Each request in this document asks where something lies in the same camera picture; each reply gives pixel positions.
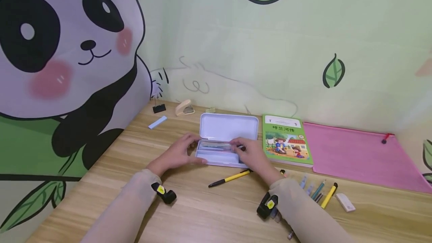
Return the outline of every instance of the book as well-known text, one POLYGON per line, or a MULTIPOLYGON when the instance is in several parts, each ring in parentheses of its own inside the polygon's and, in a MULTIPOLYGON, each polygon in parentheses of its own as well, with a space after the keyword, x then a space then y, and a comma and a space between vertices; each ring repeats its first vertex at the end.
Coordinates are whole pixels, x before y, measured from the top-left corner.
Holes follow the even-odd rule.
POLYGON ((262 116, 262 146, 271 161, 313 167, 303 122, 296 118, 262 116))

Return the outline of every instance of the panda eye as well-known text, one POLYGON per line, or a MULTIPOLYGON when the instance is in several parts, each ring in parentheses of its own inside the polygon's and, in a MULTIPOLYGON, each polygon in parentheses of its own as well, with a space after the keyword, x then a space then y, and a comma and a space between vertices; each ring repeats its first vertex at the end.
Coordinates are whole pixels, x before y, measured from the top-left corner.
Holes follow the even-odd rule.
POLYGON ((45 0, 0 0, 0 46, 23 72, 39 72, 54 55, 60 20, 45 0))
POLYGON ((110 32, 121 32, 125 27, 119 10, 111 0, 82 0, 82 7, 98 27, 110 32))

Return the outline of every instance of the panda mouth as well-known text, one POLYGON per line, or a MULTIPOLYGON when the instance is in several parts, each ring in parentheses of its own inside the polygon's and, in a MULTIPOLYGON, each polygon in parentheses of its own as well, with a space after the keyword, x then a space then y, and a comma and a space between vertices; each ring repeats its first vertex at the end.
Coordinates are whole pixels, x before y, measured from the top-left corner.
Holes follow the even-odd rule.
POLYGON ((91 60, 90 61, 88 61, 87 63, 80 63, 80 62, 78 62, 78 64, 82 65, 82 66, 88 65, 88 64, 90 64, 93 61, 94 58, 103 58, 104 56, 107 56, 109 53, 111 53, 111 50, 109 50, 104 55, 95 55, 92 50, 90 50, 90 53, 91 53, 91 60))

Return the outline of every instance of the yellow pen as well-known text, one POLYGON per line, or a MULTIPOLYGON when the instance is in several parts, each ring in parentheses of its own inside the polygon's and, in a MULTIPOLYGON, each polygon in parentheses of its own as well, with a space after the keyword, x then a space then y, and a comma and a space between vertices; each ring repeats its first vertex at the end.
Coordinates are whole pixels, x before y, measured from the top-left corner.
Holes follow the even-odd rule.
POLYGON ((230 177, 224 178, 222 180, 216 181, 215 183, 211 183, 208 187, 215 187, 215 186, 219 186, 220 184, 224 184, 225 182, 231 181, 231 180, 235 180, 236 178, 248 175, 250 173, 252 173, 253 171, 251 169, 247 169, 244 170, 243 172, 236 174, 236 175, 231 175, 230 177))
POLYGON ((338 188, 338 184, 335 182, 335 183, 333 184, 333 186, 331 187, 329 193, 328 193, 327 196, 325 197, 323 203, 321 204, 321 207, 322 207, 323 209, 325 209, 325 207, 327 206, 327 204, 328 204, 329 201, 330 201, 330 198, 332 198, 332 196, 333 196, 333 194, 335 193, 335 191, 336 191, 337 188, 338 188))

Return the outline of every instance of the wooden desk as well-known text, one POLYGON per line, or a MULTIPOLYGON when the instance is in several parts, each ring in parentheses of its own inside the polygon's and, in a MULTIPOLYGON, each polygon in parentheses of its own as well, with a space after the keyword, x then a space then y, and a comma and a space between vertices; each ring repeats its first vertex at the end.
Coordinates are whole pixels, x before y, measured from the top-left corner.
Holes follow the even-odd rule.
MULTIPOLYGON (((145 107, 28 242, 79 242, 135 172, 145 168, 184 133, 199 133, 204 108, 196 107, 194 115, 176 117, 176 103, 166 103, 166 106, 167 111, 157 115, 153 114, 151 105, 145 107), (148 129, 162 115, 168 120, 154 130, 148 129)), ((336 181, 338 192, 346 194, 357 210, 346 213, 336 198, 332 198, 326 211, 358 242, 432 242, 432 195, 325 177, 297 166, 277 166, 290 170, 290 176, 298 181, 304 172, 309 173, 306 186, 311 181, 318 186, 324 178, 331 183, 336 181)), ((288 242, 287 223, 272 219, 263 222, 256 214, 258 203, 267 191, 256 174, 207 188, 209 183, 239 170, 189 166, 167 172, 162 178, 164 186, 176 192, 177 201, 170 207, 156 199, 144 218, 137 242, 288 242)))

